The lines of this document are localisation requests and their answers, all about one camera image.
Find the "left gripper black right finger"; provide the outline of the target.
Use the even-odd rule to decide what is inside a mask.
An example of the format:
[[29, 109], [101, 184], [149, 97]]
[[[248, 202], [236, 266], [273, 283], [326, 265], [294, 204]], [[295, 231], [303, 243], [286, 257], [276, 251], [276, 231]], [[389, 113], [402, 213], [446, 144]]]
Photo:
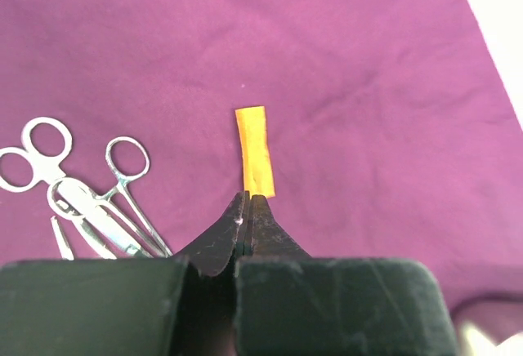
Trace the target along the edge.
[[440, 287], [421, 263], [313, 258], [251, 199], [236, 261], [240, 355], [455, 355]]

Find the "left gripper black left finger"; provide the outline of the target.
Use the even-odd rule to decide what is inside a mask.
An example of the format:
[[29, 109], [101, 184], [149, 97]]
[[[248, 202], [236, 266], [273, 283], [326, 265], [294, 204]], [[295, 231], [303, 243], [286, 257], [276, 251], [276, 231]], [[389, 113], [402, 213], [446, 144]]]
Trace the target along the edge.
[[1, 270], [4, 355], [233, 355], [248, 193], [170, 258], [26, 260]]

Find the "scalpel with orange cover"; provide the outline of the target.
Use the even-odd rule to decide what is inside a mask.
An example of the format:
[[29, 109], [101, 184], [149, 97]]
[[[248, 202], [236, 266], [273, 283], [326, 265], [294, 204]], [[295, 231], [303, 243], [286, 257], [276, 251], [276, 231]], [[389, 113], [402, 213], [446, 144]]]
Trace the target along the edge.
[[267, 139], [266, 109], [254, 106], [235, 110], [242, 154], [244, 189], [251, 195], [275, 196], [275, 182]]

